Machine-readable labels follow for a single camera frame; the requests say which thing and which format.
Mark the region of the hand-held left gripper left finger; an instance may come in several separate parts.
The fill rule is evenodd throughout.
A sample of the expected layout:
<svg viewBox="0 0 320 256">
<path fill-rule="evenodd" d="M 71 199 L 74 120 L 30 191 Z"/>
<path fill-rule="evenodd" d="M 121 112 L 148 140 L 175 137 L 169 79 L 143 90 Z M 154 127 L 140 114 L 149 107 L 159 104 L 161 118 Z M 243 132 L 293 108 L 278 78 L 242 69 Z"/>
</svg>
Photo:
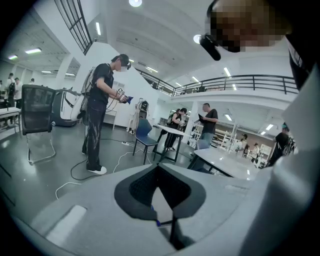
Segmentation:
<svg viewBox="0 0 320 256">
<path fill-rule="evenodd" d="M 168 256 L 176 249 L 155 221 L 130 217 L 117 204 L 116 185 L 145 165 L 98 176 L 47 205 L 30 226 L 76 256 Z"/>
</svg>

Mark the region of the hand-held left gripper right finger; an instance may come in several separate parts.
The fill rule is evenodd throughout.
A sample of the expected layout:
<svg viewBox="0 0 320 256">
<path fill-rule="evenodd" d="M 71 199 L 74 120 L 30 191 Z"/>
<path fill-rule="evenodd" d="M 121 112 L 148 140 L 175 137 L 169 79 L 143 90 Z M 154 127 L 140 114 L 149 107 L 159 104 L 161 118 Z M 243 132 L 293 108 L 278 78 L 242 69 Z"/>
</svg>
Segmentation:
<svg viewBox="0 0 320 256">
<path fill-rule="evenodd" d="M 194 215 L 179 218 L 171 225 L 176 242 L 244 242 L 254 219 L 250 212 L 253 180 L 206 174 L 173 164 L 159 164 L 176 175 L 201 185 L 204 193 L 192 199 L 183 213 L 192 207 Z"/>
</svg>

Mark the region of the blue microfibre cloth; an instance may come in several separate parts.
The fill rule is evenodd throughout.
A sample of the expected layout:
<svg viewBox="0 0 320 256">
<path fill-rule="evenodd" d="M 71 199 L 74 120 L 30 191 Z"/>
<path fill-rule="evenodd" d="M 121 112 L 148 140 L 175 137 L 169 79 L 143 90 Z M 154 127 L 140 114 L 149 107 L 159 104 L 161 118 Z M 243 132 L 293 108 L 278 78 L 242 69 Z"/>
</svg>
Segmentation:
<svg viewBox="0 0 320 256">
<path fill-rule="evenodd" d="M 150 208 L 155 212 L 155 209 L 154 209 L 153 205 L 151 205 Z M 160 223 L 160 221 L 159 221 L 158 219 L 156 220 L 156 225 L 157 225 L 158 227 L 161 226 L 161 223 Z"/>
</svg>

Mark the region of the blue plastic chair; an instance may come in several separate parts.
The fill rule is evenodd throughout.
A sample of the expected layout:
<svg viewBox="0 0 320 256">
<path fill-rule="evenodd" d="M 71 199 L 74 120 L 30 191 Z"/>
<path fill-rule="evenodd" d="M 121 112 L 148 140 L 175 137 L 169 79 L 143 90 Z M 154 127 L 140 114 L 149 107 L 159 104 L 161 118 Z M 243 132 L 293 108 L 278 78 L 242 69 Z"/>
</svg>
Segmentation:
<svg viewBox="0 0 320 256">
<path fill-rule="evenodd" d="M 135 131 L 135 143 L 133 148 L 132 155 L 135 155 L 137 142 L 140 142 L 142 145 L 144 145 L 144 159 L 143 164 L 146 163 L 147 154 L 148 154 L 148 148 L 151 146 L 157 146 L 158 142 L 152 138 L 149 137 L 149 132 L 152 130 L 152 126 L 149 123 L 149 121 L 145 118 L 139 118 L 137 128 Z"/>
</svg>

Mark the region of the black mesh office chair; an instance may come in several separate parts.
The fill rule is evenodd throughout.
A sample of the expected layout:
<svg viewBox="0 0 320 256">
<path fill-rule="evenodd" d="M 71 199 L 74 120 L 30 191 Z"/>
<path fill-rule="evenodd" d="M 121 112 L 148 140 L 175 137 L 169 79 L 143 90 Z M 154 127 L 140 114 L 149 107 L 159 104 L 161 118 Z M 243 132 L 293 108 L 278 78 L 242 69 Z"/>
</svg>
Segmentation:
<svg viewBox="0 0 320 256">
<path fill-rule="evenodd" d="M 28 135 L 52 132 L 52 109 L 56 91 L 52 88 L 24 84 L 21 88 L 22 134 Z"/>
</svg>

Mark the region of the white rectangular table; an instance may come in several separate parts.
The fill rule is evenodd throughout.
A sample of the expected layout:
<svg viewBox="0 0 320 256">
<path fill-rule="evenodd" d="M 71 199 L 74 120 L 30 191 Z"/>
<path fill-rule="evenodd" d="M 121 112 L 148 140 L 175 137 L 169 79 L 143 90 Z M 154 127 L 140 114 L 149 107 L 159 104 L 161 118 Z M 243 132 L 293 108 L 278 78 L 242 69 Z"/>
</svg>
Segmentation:
<svg viewBox="0 0 320 256">
<path fill-rule="evenodd" d="M 0 109 L 0 119 L 10 118 L 18 116 L 18 129 L 19 132 L 21 132 L 21 109 L 16 107 L 8 107 L 8 108 L 2 108 Z"/>
<path fill-rule="evenodd" d="M 197 162 L 210 166 L 227 177 L 253 181 L 259 169 L 247 158 L 243 158 L 234 152 L 218 148 L 199 149 L 193 152 L 193 159 L 188 169 L 193 169 Z"/>
</svg>

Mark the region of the white storage shelves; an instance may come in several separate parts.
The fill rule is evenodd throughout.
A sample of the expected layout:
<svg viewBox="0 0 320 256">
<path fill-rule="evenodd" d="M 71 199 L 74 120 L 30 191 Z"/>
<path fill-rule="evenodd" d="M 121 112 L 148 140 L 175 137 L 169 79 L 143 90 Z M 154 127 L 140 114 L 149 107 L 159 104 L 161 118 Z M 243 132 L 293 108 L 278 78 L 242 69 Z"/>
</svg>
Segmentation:
<svg viewBox="0 0 320 256">
<path fill-rule="evenodd" d="M 215 142 L 217 143 L 217 147 L 228 151 L 234 152 L 237 147 L 237 132 L 238 125 L 222 125 L 218 124 L 215 129 Z"/>
</svg>

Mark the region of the white service robot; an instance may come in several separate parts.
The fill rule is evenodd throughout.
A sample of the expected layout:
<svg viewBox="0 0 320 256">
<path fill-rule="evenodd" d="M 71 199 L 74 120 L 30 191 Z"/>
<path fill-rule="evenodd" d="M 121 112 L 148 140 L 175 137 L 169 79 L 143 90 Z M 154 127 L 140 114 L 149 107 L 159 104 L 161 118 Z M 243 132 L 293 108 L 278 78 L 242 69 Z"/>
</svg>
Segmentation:
<svg viewBox="0 0 320 256">
<path fill-rule="evenodd" d="M 70 119 L 71 112 L 80 96 L 79 93 L 67 89 L 57 89 L 51 110 L 51 121 L 58 127 L 73 127 L 77 122 Z"/>
</svg>

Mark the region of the white stand with backpack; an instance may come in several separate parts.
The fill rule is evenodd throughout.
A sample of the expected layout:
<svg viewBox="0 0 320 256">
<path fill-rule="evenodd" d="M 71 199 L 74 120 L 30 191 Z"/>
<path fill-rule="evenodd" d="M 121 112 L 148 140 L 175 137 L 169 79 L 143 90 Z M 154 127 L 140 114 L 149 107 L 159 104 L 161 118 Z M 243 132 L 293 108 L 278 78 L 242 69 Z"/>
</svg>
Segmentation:
<svg viewBox="0 0 320 256">
<path fill-rule="evenodd" d="M 131 114 L 129 117 L 126 131 L 131 135 L 135 135 L 138 124 L 139 124 L 139 120 L 146 119 L 148 116 L 149 116 L 149 103 L 143 98 L 140 98 L 139 102 L 135 104 L 135 109 L 133 114 Z"/>
</svg>

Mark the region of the black mezzanine railing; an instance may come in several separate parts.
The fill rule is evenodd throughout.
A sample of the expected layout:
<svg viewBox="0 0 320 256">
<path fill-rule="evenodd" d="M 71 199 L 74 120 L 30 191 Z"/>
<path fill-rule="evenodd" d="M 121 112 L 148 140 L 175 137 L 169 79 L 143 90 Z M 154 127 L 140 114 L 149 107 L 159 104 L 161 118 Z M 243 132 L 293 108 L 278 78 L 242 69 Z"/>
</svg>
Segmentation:
<svg viewBox="0 0 320 256">
<path fill-rule="evenodd" d="M 194 80 L 188 84 L 176 83 L 171 85 L 154 75 L 151 72 L 138 70 L 140 75 L 150 84 L 150 86 L 170 97 L 187 94 L 215 92 L 215 91 L 258 91 L 272 92 L 284 95 L 296 95 L 298 89 L 292 77 L 280 75 L 235 75 L 210 78 L 205 80 Z"/>
</svg>

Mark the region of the person's black top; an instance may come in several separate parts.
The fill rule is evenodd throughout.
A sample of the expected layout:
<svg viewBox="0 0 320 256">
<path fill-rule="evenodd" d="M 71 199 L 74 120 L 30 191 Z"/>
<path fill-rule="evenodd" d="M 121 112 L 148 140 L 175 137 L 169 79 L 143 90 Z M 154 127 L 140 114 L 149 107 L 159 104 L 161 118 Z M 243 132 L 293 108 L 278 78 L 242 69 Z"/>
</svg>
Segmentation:
<svg viewBox="0 0 320 256">
<path fill-rule="evenodd" d="M 316 62 L 309 42 L 302 34 L 292 32 L 285 36 L 289 51 L 289 63 L 296 88 L 300 91 Z"/>
</svg>

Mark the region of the ceiling strip lights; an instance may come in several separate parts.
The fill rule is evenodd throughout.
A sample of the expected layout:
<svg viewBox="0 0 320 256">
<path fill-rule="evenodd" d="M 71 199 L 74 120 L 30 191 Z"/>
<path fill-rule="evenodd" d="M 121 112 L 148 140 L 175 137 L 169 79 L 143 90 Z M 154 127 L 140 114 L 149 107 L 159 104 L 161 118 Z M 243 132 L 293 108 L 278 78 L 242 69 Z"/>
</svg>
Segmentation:
<svg viewBox="0 0 320 256">
<path fill-rule="evenodd" d="M 94 42 L 86 54 L 77 58 L 63 45 L 53 39 L 53 34 L 43 25 L 19 25 L 2 49 L 1 57 L 7 62 L 26 67 L 30 75 L 24 81 L 35 79 L 36 85 L 44 85 L 54 90 L 72 88 L 79 92 L 90 68 L 108 63 L 119 53 L 109 44 Z M 149 104 L 150 116 L 156 114 L 159 101 L 170 102 L 171 94 L 154 89 L 140 71 L 130 70 L 114 74 L 114 88 L 124 87 L 133 102 L 143 98 Z"/>
</svg>

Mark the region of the black window grille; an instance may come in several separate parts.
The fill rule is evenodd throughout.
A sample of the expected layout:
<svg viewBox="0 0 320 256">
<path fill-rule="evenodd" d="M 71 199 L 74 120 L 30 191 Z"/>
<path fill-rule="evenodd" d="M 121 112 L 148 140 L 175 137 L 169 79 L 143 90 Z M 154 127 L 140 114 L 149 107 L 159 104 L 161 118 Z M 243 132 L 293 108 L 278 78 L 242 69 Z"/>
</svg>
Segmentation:
<svg viewBox="0 0 320 256">
<path fill-rule="evenodd" d="M 93 40 L 87 27 L 81 0 L 54 0 L 54 2 L 75 42 L 86 55 Z"/>
</svg>

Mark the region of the white table black frame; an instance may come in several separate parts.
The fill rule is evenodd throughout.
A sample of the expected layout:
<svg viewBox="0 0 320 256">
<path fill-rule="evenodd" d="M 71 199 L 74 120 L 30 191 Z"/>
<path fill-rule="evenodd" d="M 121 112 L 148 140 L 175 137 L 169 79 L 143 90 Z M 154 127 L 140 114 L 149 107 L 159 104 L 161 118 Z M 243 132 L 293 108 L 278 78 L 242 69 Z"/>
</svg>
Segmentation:
<svg viewBox="0 0 320 256">
<path fill-rule="evenodd" d="M 170 142 L 170 140 L 171 140 L 173 135 L 178 135 L 178 139 L 179 140 L 178 140 L 177 149 L 175 151 L 175 158 L 171 158 L 171 157 L 166 156 L 168 147 L 167 147 L 167 143 L 165 143 L 162 153 L 158 152 L 157 146 L 154 148 L 154 150 L 153 150 L 154 158 L 153 159 L 155 160 L 156 155 L 160 155 L 160 159 L 158 161 L 159 163 L 162 162 L 164 159 L 168 159 L 168 160 L 176 163 L 177 159 L 178 159 L 178 154 L 179 154 L 179 150 L 180 150 L 180 147 L 181 147 L 181 142 L 182 142 L 183 137 L 186 137 L 188 139 L 191 136 L 186 134 L 185 132 L 179 131 L 177 129 L 170 128 L 168 126 L 163 126 L 163 125 L 157 124 L 156 127 L 168 132 L 168 135 L 169 135 L 168 143 Z"/>
</svg>

